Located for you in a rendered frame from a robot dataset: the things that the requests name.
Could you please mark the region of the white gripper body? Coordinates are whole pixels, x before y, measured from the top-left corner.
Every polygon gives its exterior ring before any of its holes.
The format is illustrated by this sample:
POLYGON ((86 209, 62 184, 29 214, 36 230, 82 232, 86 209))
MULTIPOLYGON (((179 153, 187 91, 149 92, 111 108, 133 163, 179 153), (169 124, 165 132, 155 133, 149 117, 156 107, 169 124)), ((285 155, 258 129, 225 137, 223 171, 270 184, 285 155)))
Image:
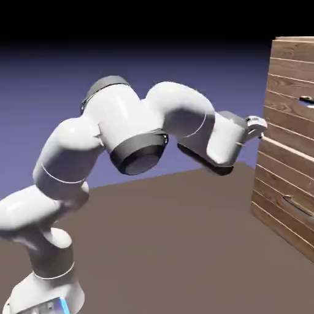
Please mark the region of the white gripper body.
POLYGON ((249 116, 247 121, 247 137, 246 140, 254 138, 262 138, 264 133, 267 131, 267 122, 265 119, 257 116, 249 116))

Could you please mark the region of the wooden cabinet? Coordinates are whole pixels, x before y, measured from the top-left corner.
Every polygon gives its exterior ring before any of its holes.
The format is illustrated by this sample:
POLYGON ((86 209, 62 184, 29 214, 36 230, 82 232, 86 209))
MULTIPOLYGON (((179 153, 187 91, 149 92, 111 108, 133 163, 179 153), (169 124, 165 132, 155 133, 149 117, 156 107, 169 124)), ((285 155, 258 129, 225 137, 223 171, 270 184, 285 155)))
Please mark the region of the wooden cabinet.
POLYGON ((276 37, 251 212, 314 263, 314 36, 276 37))

